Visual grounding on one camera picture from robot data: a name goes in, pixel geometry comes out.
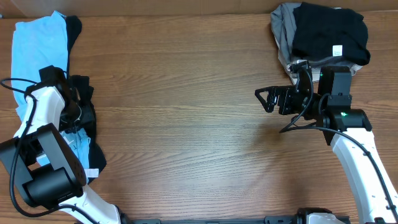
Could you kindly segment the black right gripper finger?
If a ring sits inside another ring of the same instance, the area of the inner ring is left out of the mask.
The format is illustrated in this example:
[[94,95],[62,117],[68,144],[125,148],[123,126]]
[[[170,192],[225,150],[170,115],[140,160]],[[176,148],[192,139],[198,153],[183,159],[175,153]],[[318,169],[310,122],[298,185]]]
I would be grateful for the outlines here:
[[279,87],[278,86],[269,86],[265,88],[260,88],[257,90],[257,94],[260,96],[261,93],[268,93],[268,95],[279,96]]
[[273,112],[274,106],[277,104],[277,96],[268,95],[267,93],[267,98],[264,99],[261,95],[257,94],[257,90],[255,90],[254,95],[267,113]]

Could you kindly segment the light blue printed t-shirt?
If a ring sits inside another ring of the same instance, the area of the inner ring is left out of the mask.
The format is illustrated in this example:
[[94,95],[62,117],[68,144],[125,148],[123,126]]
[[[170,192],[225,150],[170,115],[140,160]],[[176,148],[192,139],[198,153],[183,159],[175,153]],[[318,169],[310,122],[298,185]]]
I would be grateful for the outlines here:
[[[81,30],[77,16],[64,16],[57,11],[31,22],[16,23],[12,39],[11,77],[15,79],[12,87],[26,90],[31,83],[24,80],[39,82],[39,70],[50,65],[61,68],[69,76],[69,56]],[[75,133],[62,131],[61,135],[89,172],[87,181],[92,182],[106,165],[104,159],[99,165],[90,159],[101,152],[92,142],[93,135],[85,128]]]

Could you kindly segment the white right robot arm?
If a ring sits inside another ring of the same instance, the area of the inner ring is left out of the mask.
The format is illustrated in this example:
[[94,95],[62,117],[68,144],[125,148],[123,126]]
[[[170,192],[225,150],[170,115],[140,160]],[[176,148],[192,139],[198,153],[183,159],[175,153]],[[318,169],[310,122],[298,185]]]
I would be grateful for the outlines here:
[[254,94],[268,113],[291,115],[280,132],[318,130],[339,159],[354,196],[361,223],[397,223],[397,192],[379,157],[373,127],[361,109],[351,107],[348,67],[326,66],[313,85],[308,62],[291,66],[296,84],[269,86]]

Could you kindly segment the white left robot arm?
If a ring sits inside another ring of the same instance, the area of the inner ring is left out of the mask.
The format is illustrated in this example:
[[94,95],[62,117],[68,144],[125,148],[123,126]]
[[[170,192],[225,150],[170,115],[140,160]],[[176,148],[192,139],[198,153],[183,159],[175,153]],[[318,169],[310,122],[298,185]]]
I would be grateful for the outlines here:
[[96,135],[89,78],[67,78],[53,65],[39,75],[39,82],[22,91],[27,111],[20,128],[1,143],[13,206],[31,218],[63,211],[80,223],[130,223],[119,207],[88,185],[82,163],[61,135],[82,129],[89,137]]

